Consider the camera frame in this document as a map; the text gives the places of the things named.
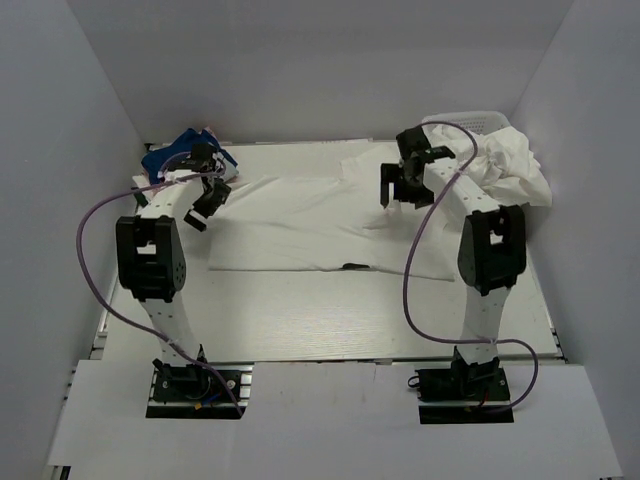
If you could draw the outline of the white t-shirt with black print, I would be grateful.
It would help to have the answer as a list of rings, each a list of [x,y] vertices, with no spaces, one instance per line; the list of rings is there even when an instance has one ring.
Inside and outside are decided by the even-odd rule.
[[[381,145],[342,161],[338,177],[263,176],[239,184],[209,224],[212,271],[337,271],[348,264],[404,272],[424,210],[379,204],[380,165],[398,160]],[[453,222],[438,209],[423,233],[410,273],[451,281]]]

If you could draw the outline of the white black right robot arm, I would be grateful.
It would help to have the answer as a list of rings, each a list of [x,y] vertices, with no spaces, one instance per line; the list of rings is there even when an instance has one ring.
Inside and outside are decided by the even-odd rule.
[[[454,360],[462,363],[451,374],[453,390],[472,399],[484,391],[488,377],[484,367],[495,367],[500,322],[506,299],[517,278],[526,269],[525,218],[518,205],[505,206],[486,194],[472,178],[462,173],[452,158],[442,158],[424,165],[415,180],[406,178],[404,165],[384,163],[380,167],[380,204],[392,199],[429,211],[418,227],[405,264],[402,303],[410,328],[419,336],[454,347]],[[430,336],[415,325],[408,303],[409,273],[418,242],[427,222],[438,207],[462,225],[457,254],[459,276],[467,285],[462,333],[458,340]]]

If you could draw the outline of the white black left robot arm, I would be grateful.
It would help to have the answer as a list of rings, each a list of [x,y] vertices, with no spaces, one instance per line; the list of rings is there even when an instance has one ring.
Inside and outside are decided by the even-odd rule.
[[[168,175],[169,184],[153,193],[149,203],[133,216],[116,222],[118,276],[147,314],[158,335],[161,361],[182,367],[191,360],[204,363],[206,354],[191,328],[181,291],[187,279],[187,261],[178,223],[198,232],[224,205],[231,188],[213,175],[184,180],[187,170]]]

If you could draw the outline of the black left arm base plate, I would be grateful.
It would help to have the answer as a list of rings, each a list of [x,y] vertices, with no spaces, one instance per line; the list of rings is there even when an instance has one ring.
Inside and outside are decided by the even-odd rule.
[[[148,419],[239,420],[249,401],[250,365],[223,365],[222,380],[196,366],[170,366],[153,361]]]

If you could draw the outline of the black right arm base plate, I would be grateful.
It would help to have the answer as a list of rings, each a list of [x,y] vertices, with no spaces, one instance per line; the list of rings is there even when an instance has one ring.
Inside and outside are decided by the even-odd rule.
[[[417,392],[422,425],[510,424],[514,421],[504,369],[495,358],[468,364],[454,353],[447,368],[422,368],[407,380]]]

